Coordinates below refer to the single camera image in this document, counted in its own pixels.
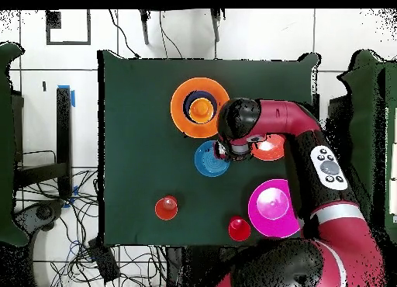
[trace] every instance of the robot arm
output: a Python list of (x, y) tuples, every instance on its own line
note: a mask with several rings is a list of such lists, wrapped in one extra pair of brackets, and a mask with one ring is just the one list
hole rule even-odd
[[(297, 216), (305, 221), (303, 236), (306, 238), (295, 243), (294, 240), (289, 241), (295, 244), (290, 246), (292, 251), (297, 241), (300, 242), (298, 247), (302, 253), (292, 255), (289, 259), (292, 262), (287, 264), (299, 266), (293, 262), (297, 258), (301, 263), (310, 262), (309, 257), (314, 252), (305, 248), (310, 246), (321, 257), (321, 272), (318, 278), (312, 278), (316, 280), (313, 287), (383, 285), (380, 250), (314, 116), (294, 102), (234, 99), (219, 111), (218, 132), (216, 154), (233, 161), (250, 157), (253, 143), (263, 141), (268, 134), (285, 135), (285, 160), (292, 202)], [(280, 261), (272, 260), (269, 255), (277, 256), (277, 251), (272, 253), (266, 254), (261, 266)], [(254, 271), (257, 269), (255, 262), (260, 260), (258, 257), (246, 267), (251, 266)]]

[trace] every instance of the blue tape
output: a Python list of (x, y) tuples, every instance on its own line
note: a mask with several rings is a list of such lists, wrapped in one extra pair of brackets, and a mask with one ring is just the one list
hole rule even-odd
[[(78, 185), (75, 185), (75, 186), (73, 187), (73, 195), (78, 195)], [(69, 198), (68, 202), (69, 202), (70, 204), (73, 204), (75, 200), (76, 200), (76, 198)], [(68, 208), (71, 207), (71, 205), (70, 205), (69, 203), (66, 203), (66, 204), (64, 205), (64, 209), (68, 209)]]
[(74, 90), (71, 91), (71, 105), (72, 105), (72, 107), (76, 106), (75, 101), (74, 101)]

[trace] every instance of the white tile floor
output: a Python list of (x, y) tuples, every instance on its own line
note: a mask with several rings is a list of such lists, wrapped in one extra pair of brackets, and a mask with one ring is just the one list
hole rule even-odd
[[(85, 40), (87, 23), (84, 10), (61, 10), (62, 28), (52, 29), (53, 40)], [(147, 23), (149, 45), (143, 42), (142, 26), (138, 10), (112, 10), (127, 43), (141, 57), (165, 57), (161, 39), (159, 13), (152, 12)], [(194, 9), (161, 13), (165, 33), (175, 42), (183, 57), (213, 59), (214, 34), (209, 9)], [(226, 20), (219, 24), (220, 41), (216, 45), (221, 59), (296, 60), (303, 53), (317, 52), (322, 62), (319, 66), (317, 88), (320, 94), (320, 119), (326, 118), (328, 102), (346, 94), (346, 89), (336, 76), (345, 71), (354, 51), (372, 49), (385, 59), (397, 56), (397, 30), (393, 27), (391, 13), (382, 10), (360, 9), (227, 9)], [(177, 50), (166, 39), (168, 57), (179, 57)], [(72, 109), (73, 166), (79, 171), (95, 171), (98, 164), (98, 85), (97, 50), (112, 50), (122, 57), (132, 57), (124, 36), (112, 24), (108, 10), (91, 10), (91, 45), (46, 45), (44, 11), (0, 12), (0, 42), (11, 41), (22, 45), (26, 52), (11, 63), (12, 86), (22, 91), (25, 98), (23, 146), (24, 151), (53, 150), (56, 152), (56, 102), (58, 85), (70, 85), (75, 90), (76, 105)], [(47, 90), (43, 90), (43, 81)], [(25, 156), (25, 164), (51, 162), (51, 154)], [(82, 175), (74, 178), (78, 185)], [(94, 195), (90, 182), (81, 192)], [(22, 204), (27, 206), (43, 197), (19, 192)], [(81, 208), (84, 203), (76, 200)], [(89, 208), (84, 219), (88, 239), (98, 231), (97, 206)], [(76, 218), (70, 208), (64, 208), (62, 219), (67, 224), (69, 237), (77, 239)], [(53, 262), (62, 269), (70, 251), (70, 241), (65, 225), (58, 220), (48, 233), (40, 232), (34, 250), (34, 270), (39, 287), (50, 287), (55, 272)], [(121, 271), (128, 276), (147, 277), (154, 274), (153, 263), (147, 263), (149, 255), (143, 255), (136, 263), (131, 258), (148, 252), (148, 247), (116, 248), (116, 260)], [(92, 278), (98, 270), (90, 269)], [(136, 278), (148, 286), (147, 278)], [(159, 278), (150, 280), (159, 285)], [(115, 287), (139, 287), (125, 277), (115, 281)], [(104, 287), (103, 281), (91, 283), (92, 287)], [(88, 287), (71, 283), (68, 287)]]

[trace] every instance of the chair leg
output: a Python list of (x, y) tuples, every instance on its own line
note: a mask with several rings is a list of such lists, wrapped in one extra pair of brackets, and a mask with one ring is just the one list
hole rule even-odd
[(212, 26), (214, 27), (215, 41), (219, 42), (218, 23), (220, 21), (220, 10), (211, 9)]
[(147, 20), (149, 19), (149, 16), (147, 14), (147, 11), (144, 9), (140, 9), (140, 20), (142, 21), (142, 30), (143, 30), (143, 39), (145, 41), (145, 44), (149, 44), (149, 36), (147, 35)]

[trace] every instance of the red robot arm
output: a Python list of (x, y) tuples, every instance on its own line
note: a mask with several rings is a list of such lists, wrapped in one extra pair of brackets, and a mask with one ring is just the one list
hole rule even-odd
[[(315, 117), (294, 102), (254, 101), (259, 113), (250, 131), (240, 138), (227, 138), (227, 132), (219, 129), (221, 144), (227, 143), (223, 145), (226, 156), (232, 148), (235, 157), (239, 152), (247, 154), (244, 148), (250, 148), (249, 142), (255, 137), (270, 133), (287, 136), (286, 159), (289, 155), (293, 160), (287, 170), (296, 176), (302, 199), (297, 212), (305, 221), (302, 236), (309, 235), (307, 241), (323, 257), (323, 272), (316, 287), (382, 287), (385, 272), (381, 252)], [(235, 116), (238, 109), (243, 115), (244, 104), (240, 102), (233, 111), (232, 103), (229, 111), (220, 113), (219, 118)], [(218, 287), (230, 287), (230, 277), (226, 276)]]

